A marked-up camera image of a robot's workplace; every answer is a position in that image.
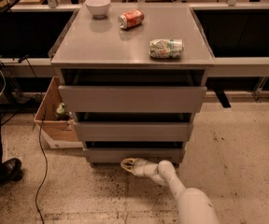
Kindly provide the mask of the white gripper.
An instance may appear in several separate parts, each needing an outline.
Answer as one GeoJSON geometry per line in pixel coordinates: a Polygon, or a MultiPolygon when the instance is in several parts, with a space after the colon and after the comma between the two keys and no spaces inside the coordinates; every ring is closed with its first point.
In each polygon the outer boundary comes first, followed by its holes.
{"type": "Polygon", "coordinates": [[[129,158],[123,160],[120,166],[136,176],[152,178],[157,174],[158,164],[144,159],[129,158]]]}

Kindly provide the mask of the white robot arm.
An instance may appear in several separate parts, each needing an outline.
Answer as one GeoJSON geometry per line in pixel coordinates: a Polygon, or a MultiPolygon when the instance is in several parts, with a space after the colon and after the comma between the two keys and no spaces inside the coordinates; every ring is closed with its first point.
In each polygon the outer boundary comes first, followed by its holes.
{"type": "Polygon", "coordinates": [[[148,177],[168,187],[177,203],[178,224],[219,224],[209,198],[199,189],[186,188],[170,161],[155,163],[141,158],[128,158],[120,166],[133,175],[148,177]]]}

